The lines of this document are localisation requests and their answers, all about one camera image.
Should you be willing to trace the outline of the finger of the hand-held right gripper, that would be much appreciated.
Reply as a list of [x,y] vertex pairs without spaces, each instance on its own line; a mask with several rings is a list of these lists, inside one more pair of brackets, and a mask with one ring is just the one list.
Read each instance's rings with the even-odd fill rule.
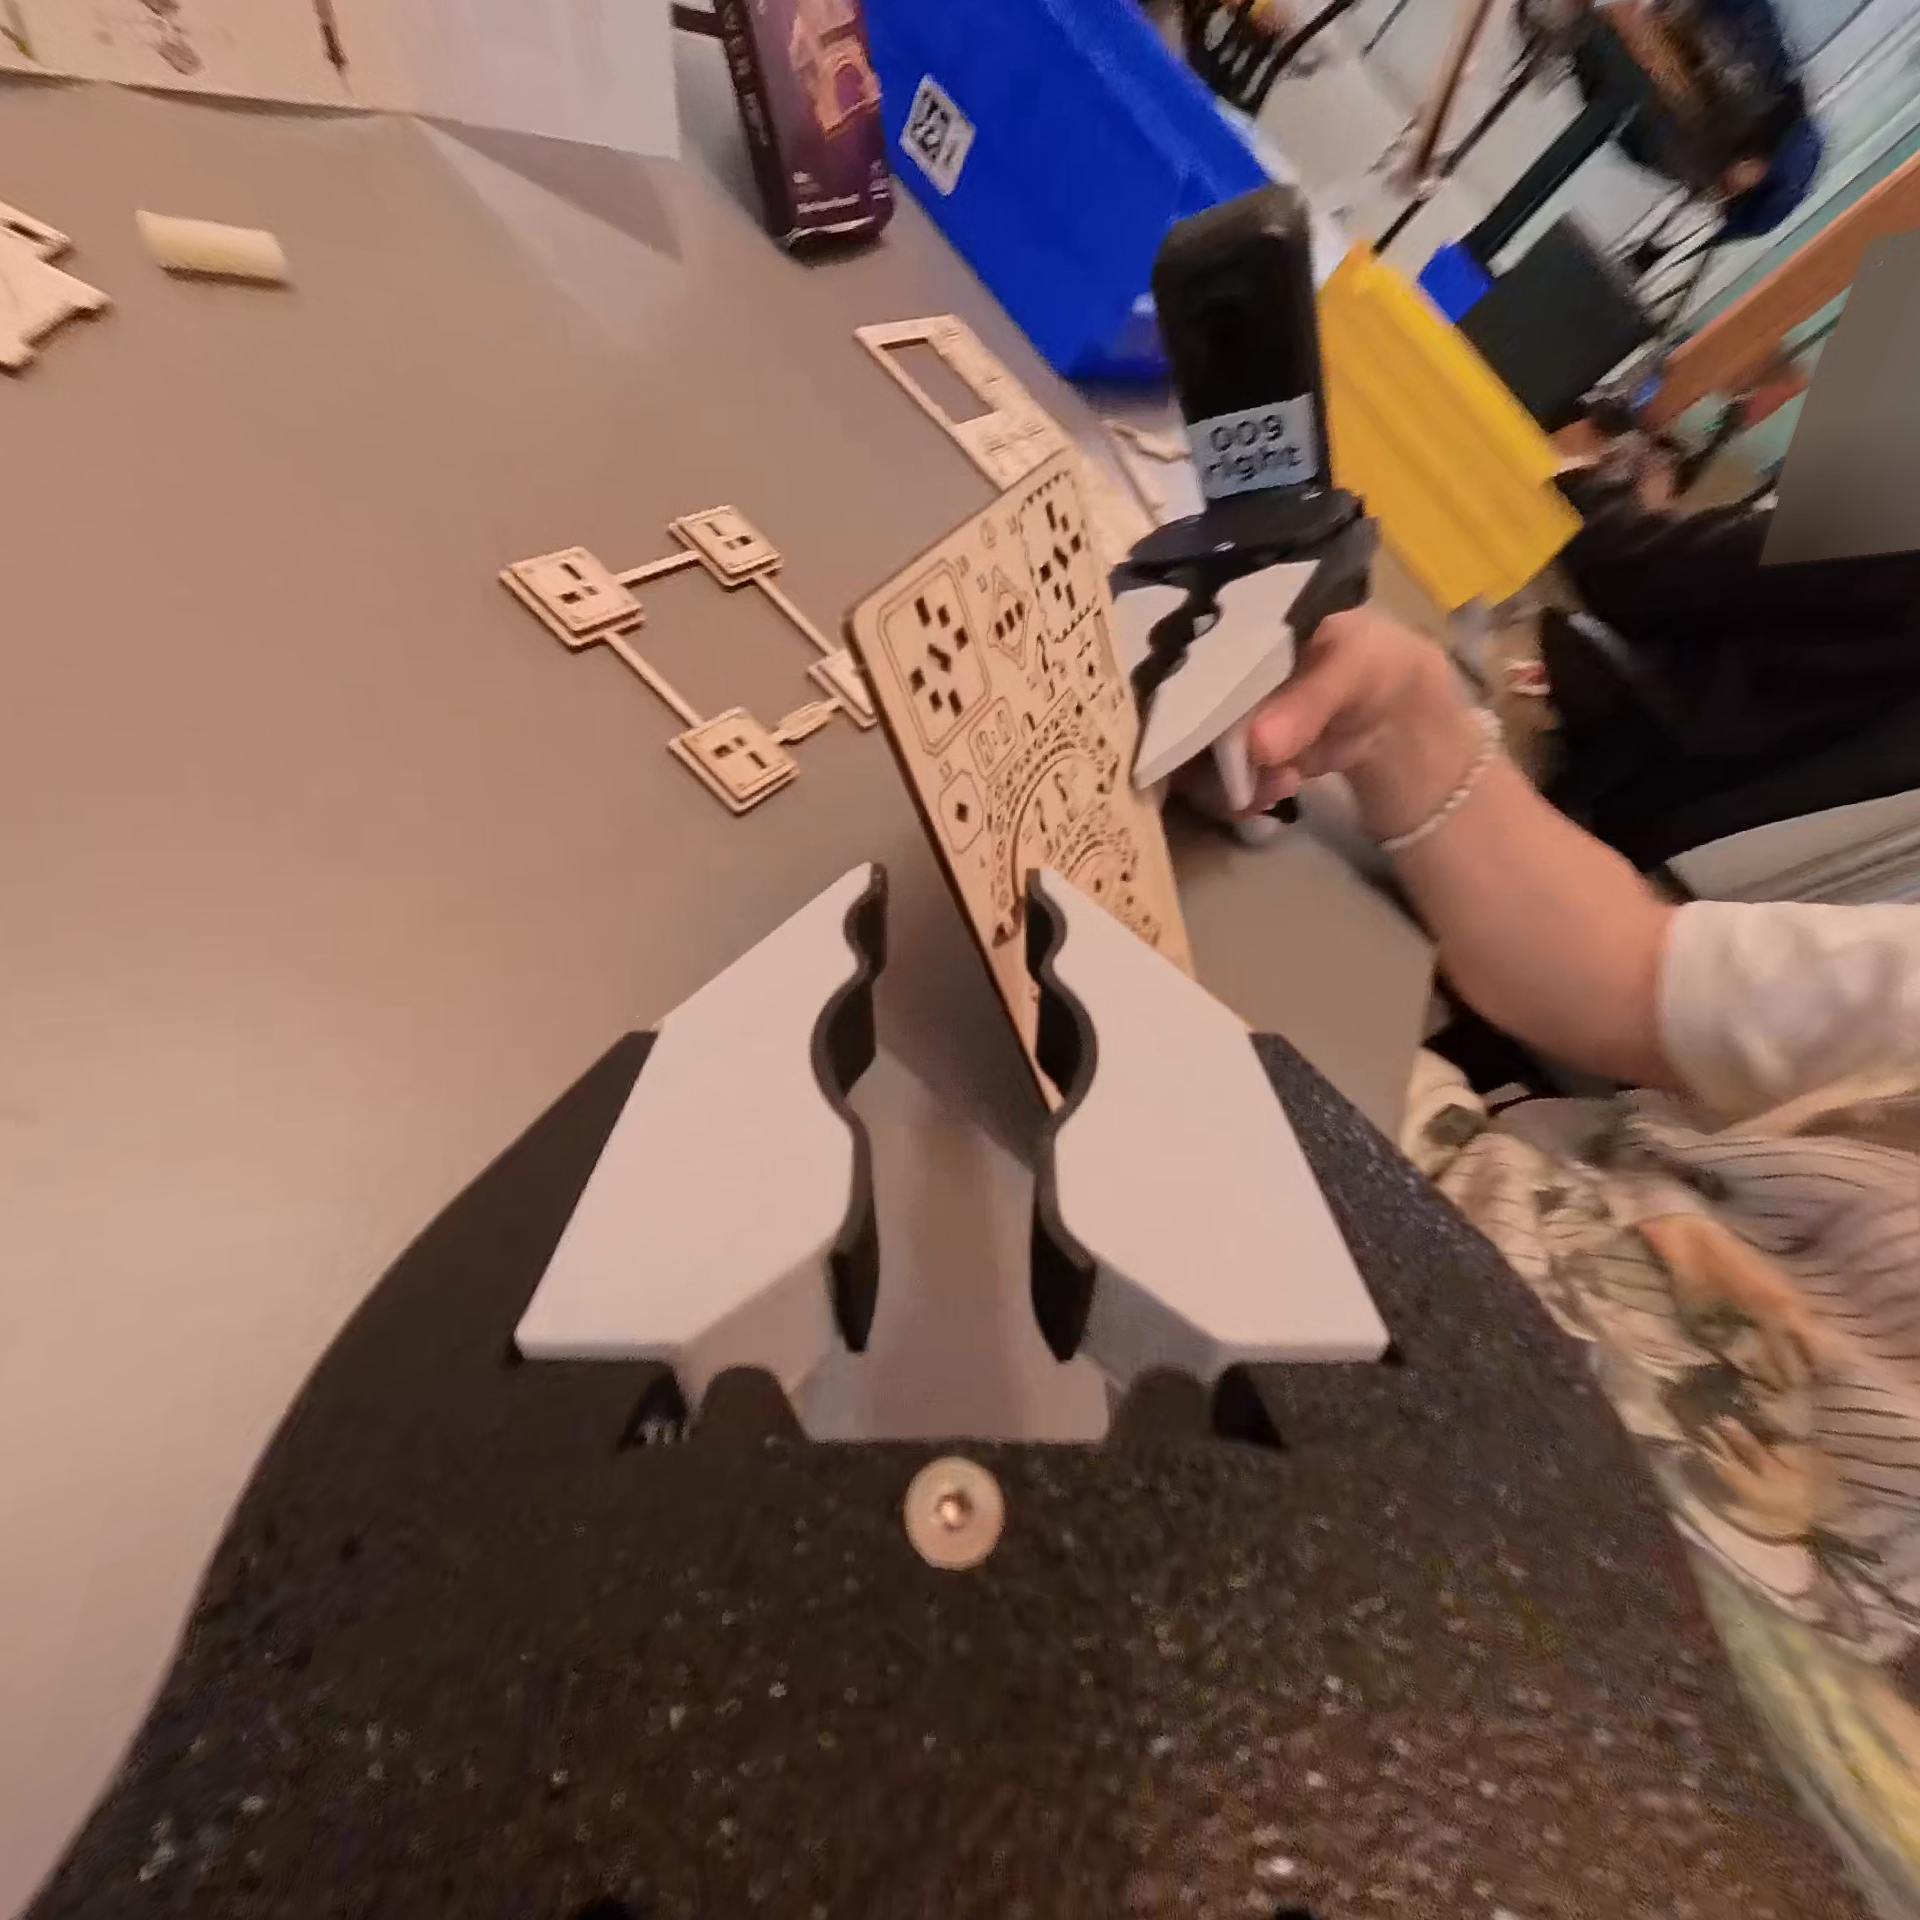
[[1117,660],[1135,706],[1150,709],[1193,646],[1205,596],[1185,586],[1135,586],[1115,599]]
[[1172,623],[1169,646],[1148,646],[1142,667],[1167,667],[1137,695],[1139,731],[1132,785],[1170,781],[1211,757],[1220,790],[1257,790],[1248,733],[1257,709],[1284,683],[1294,662],[1289,611],[1302,596],[1302,564],[1265,564],[1211,591],[1211,611],[1190,611],[1169,587],[1158,593],[1158,627]]

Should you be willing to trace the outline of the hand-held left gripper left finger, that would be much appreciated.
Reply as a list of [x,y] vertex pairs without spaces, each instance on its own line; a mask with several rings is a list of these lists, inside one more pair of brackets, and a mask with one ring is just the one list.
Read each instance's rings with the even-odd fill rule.
[[872,1338],[880,1236],[850,1091],[875,1059],[889,877],[861,862],[648,1035],[515,1326],[527,1361],[732,1368],[795,1396]]

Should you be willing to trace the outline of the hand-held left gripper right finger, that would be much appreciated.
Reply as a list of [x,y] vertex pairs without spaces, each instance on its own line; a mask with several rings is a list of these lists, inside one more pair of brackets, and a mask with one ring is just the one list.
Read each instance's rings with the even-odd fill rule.
[[1035,1058],[1061,1101],[1035,1160],[1032,1306],[1112,1391],[1170,1371],[1374,1363],[1391,1333],[1252,1030],[1055,870],[1034,870]]

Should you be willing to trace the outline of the laser-cut wooden puzzle sheet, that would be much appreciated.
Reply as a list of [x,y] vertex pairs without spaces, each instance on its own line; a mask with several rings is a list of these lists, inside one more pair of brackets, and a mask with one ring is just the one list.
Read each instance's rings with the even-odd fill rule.
[[1047,1110],[1025,885],[1055,870],[1193,970],[1160,804],[1139,744],[1081,462],[1054,453],[844,622],[918,808]]

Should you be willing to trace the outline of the person's right forearm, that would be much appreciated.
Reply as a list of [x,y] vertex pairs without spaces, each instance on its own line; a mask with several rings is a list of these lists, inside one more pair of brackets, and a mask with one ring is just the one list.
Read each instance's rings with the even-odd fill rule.
[[1560,1067],[1723,1120],[1915,1074],[1913,904],[1671,903],[1500,748],[1448,820],[1382,852],[1458,994]]

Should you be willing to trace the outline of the grey desk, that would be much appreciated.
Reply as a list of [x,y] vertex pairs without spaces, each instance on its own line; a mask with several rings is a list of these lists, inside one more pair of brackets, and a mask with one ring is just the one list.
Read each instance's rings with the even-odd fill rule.
[[[1037,1418],[1037,1110],[884,742],[732,821],[615,660],[495,586],[735,499],[828,625],[982,494],[853,323],[963,309],[902,210],[758,230],[713,44],[682,158],[5,86],[5,193],[117,310],[5,396],[5,1915],[127,1757],[244,1478],[371,1284],[623,1030],[861,858],[889,1430]],[[272,230],[163,275],[136,211]]]

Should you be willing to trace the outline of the person's right hand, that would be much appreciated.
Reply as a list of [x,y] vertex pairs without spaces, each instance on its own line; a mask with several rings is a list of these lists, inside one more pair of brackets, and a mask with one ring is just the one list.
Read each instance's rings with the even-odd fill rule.
[[1255,714],[1248,748],[1257,813],[1337,776],[1382,848],[1413,844],[1448,820],[1498,757],[1445,651],[1377,610],[1319,623]]

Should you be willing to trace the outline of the yellow plastic bin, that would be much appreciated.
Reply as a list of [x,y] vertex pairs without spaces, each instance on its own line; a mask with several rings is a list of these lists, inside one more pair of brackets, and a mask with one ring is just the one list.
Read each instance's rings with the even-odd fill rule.
[[1333,475],[1445,611],[1507,602],[1581,529],[1562,460],[1478,350],[1355,242],[1319,288]]

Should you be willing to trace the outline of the blue plastic bin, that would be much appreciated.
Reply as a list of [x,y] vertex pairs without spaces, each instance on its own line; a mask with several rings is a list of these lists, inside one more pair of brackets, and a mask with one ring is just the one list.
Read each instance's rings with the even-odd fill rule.
[[1302,187],[1319,286],[1363,240],[1139,4],[875,3],[866,22],[901,188],[1069,382],[1163,385],[1150,277],[1188,216]]

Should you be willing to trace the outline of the purple puzzle box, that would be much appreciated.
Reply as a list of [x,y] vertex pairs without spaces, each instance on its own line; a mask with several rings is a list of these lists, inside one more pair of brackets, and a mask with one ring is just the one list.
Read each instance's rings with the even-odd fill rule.
[[875,242],[895,211],[880,73],[861,3],[673,3],[728,68],[769,239],[790,254]]

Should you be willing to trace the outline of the person's patterned shirt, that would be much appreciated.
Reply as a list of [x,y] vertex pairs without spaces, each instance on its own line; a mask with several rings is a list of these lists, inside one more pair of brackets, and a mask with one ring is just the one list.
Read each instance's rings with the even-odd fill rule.
[[1915,1071],[1716,1126],[1498,1112],[1424,1048],[1400,1144],[1587,1345],[1789,1785],[1915,1915]]

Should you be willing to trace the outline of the paper instruction sheet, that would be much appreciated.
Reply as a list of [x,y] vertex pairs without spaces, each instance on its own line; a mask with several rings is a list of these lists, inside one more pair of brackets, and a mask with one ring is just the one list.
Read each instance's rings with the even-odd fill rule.
[[665,3],[8,3],[5,72],[675,158]]

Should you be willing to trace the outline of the pale wax block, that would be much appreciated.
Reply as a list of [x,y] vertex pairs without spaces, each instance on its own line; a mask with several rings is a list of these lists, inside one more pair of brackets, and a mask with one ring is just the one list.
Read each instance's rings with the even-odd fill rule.
[[136,233],[154,266],[173,279],[283,288],[293,284],[280,237],[191,216],[136,211]]

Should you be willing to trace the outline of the stepped wooden puzzle piece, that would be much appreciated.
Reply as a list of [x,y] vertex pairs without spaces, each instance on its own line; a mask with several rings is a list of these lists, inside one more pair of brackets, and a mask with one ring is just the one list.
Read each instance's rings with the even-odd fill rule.
[[110,306],[104,290],[65,269],[72,239],[2,203],[2,368],[22,372],[56,328]]

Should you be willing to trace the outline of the emptied wooden puzzle sheet frame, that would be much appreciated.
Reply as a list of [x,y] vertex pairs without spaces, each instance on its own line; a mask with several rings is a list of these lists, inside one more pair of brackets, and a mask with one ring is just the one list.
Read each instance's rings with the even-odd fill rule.
[[1062,451],[1076,454],[1092,490],[1108,480],[966,319],[943,312],[866,322],[853,328],[853,341],[997,485],[1014,485]]

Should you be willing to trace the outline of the wooden frame with four squares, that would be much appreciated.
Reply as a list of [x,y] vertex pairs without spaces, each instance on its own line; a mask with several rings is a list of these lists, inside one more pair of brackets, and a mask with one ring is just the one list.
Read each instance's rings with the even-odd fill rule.
[[[847,643],[828,634],[783,587],[785,559],[766,530],[735,505],[719,501],[666,524],[669,551],[638,564],[610,564],[584,545],[568,545],[512,562],[499,586],[568,652],[604,651],[677,721],[669,754],[710,799],[745,817],[799,776],[798,748],[835,722],[870,733],[880,712],[865,670]],[[810,651],[807,680],[813,695],[763,722],[736,704],[701,712],[640,643],[647,627],[645,587],[697,572],[719,591],[755,591]]]

